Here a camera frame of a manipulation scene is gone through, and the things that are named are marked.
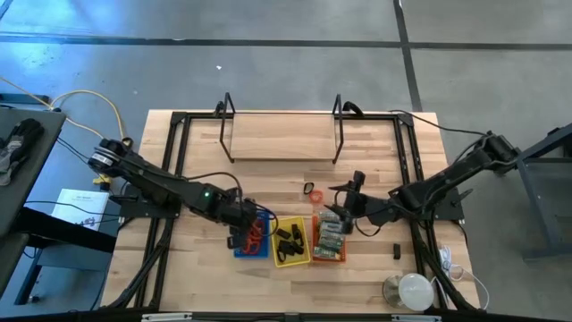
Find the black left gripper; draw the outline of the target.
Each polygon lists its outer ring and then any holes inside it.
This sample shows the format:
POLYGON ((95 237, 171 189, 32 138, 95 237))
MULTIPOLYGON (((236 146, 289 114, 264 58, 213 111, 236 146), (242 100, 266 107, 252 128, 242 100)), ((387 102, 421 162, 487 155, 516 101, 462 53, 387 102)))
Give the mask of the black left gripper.
POLYGON ((227 248, 234 250, 238 247, 238 236, 248 233, 245 239, 245 248, 257 246, 257 220, 258 204, 253 199, 245 199, 241 203, 232 202, 223 204, 217 218, 223 225, 229 227, 227 248))

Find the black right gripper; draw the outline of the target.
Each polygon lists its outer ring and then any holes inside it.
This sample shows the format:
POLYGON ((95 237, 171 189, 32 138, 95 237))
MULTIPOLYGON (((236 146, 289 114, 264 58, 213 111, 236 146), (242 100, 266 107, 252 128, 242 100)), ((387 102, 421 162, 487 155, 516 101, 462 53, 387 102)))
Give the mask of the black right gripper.
POLYGON ((331 191, 346 193, 342 206, 337 204, 325 205, 325 207, 337 215, 341 215, 342 231, 351 234, 354 229, 354 221, 365 214, 367 197, 360 192, 366 180, 366 175, 361 171, 355 171, 350 181, 342 185, 329 187, 331 191))

